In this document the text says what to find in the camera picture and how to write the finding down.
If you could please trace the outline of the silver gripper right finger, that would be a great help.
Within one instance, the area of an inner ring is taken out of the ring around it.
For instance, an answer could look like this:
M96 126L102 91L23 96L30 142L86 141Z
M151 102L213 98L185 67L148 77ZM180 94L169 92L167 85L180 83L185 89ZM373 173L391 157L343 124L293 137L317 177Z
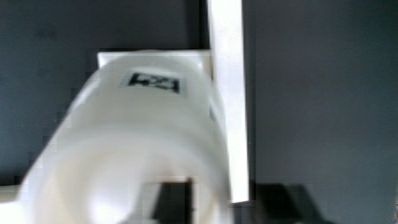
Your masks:
M256 224L333 224L302 185L256 185Z

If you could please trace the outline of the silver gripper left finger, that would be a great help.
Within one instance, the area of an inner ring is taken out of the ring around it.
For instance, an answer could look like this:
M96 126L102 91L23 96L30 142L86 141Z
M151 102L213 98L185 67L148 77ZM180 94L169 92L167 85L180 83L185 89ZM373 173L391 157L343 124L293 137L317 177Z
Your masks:
M160 224L194 223L194 183L190 179L162 183L151 218Z

